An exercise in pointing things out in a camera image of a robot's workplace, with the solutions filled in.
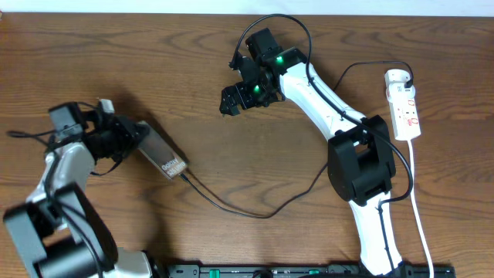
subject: brown wooden surface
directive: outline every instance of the brown wooden surface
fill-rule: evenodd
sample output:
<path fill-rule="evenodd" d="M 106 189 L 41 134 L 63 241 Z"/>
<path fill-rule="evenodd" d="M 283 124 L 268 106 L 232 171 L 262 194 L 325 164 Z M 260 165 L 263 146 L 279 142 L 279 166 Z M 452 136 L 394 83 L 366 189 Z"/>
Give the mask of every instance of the brown wooden surface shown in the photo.
<path fill-rule="evenodd" d="M 0 131 L 51 127 L 47 109 L 99 98 L 136 119 L 153 117 L 212 191 L 245 210 L 268 213 L 301 192 L 327 159 L 327 143 L 294 104 L 218 112 L 221 90 L 239 81 L 228 67 L 243 29 L 257 16 L 6 14 L 0 22 Z M 402 59 L 415 73 L 422 135 L 415 141 L 416 192 L 435 263 L 458 277 L 494 275 L 494 20 L 303 16 L 313 64 L 332 86 L 351 63 Z M 286 48 L 306 49 L 299 27 L 269 26 Z M 390 122 L 389 66 L 361 66 L 338 93 Z M 407 153 L 406 145 L 397 142 Z M 42 145 L 0 136 L 0 210 L 22 202 L 45 167 Z M 99 163 L 104 171 L 110 162 Z M 406 187 L 397 161 L 395 195 Z M 220 263 L 358 260 L 354 217 L 325 173 L 314 191 L 270 220 L 229 215 L 181 180 L 167 181 L 140 154 L 91 177 L 87 196 L 118 246 L 157 258 Z M 392 205 L 404 259 L 424 263 L 410 201 Z M 0 229 L 0 276 L 24 276 Z"/>

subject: white cable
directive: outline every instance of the white cable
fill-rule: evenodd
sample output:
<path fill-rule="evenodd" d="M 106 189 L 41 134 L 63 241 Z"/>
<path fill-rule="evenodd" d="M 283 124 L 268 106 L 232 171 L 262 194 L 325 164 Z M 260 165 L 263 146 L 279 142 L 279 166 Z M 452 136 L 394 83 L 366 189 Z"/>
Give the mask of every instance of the white cable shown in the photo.
<path fill-rule="evenodd" d="M 411 144 L 411 140 L 407 140 L 408 150 L 410 152 L 410 169 L 411 175 L 414 177 L 415 183 L 415 165 L 414 165 L 414 148 Z M 415 221 L 417 222 L 418 233 L 420 234 L 420 240 L 422 241 L 422 246 L 424 246 L 425 257 L 427 258 L 427 264 L 429 266 L 429 278 L 434 278 L 434 267 L 432 265 L 431 253 L 427 247 L 427 242 L 425 241 L 424 230 L 422 229 L 422 223 L 420 222 L 420 215 L 418 214 L 417 202 L 415 201 L 415 186 L 411 190 L 411 207 L 414 209 Z"/>

